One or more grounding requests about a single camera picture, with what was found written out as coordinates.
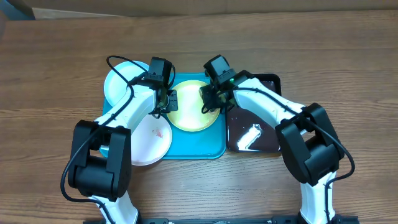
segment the pink stain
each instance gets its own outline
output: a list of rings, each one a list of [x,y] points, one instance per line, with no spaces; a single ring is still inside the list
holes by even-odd
[[[163,135],[162,135],[162,133],[160,132],[160,129],[159,129],[159,128],[156,129],[156,136],[159,137],[159,138],[163,138]]]

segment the wood grain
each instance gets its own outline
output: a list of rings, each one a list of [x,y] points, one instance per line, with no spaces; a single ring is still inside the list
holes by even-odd
[[[177,72],[222,54],[236,70],[278,74],[286,98],[326,108],[356,161],[335,184],[336,211],[398,223],[398,11],[11,21],[0,52],[1,223],[101,217],[66,201],[59,181],[74,126],[101,115],[111,54],[164,57]],[[133,167],[129,194],[144,217],[173,219],[296,214],[301,200],[281,157],[231,152]]]

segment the white plate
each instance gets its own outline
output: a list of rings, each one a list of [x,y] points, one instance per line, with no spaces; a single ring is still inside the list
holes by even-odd
[[[145,166],[157,162],[169,150],[172,128],[164,117],[147,115],[131,135],[131,164]]]
[[[141,65],[144,69],[148,70],[149,65],[144,62],[134,61]],[[115,66],[115,69],[120,72],[128,81],[132,80],[134,77],[140,75],[143,71],[137,65],[131,62],[122,62]],[[118,74],[111,70],[105,78],[104,83],[104,94],[105,98],[111,106],[116,105],[116,103],[121,100],[121,98],[126,94],[127,83],[123,81]]]

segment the wooden table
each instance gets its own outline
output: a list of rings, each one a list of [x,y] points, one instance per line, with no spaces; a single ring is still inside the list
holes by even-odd
[[[202,72],[222,54],[238,71],[278,74],[286,98],[326,108],[356,161],[354,176],[335,184],[336,212],[398,223],[398,11],[7,22],[0,223],[101,218],[93,204],[66,201],[59,183],[74,126],[101,115],[111,54],[167,58],[177,72]],[[341,175],[347,158],[340,164]],[[230,152],[133,167],[129,194],[144,217],[173,219],[296,214],[301,200],[281,157]]]

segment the yellow plate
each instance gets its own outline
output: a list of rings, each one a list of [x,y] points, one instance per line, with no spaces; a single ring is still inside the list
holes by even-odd
[[[184,131],[201,131],[213,124],[220,110],[201,113],[203,101],[199,88],[207,83],[199,80],[188,80],[179,83],[173,89],[177,91],[178,110],[167,114],[174,126]]]

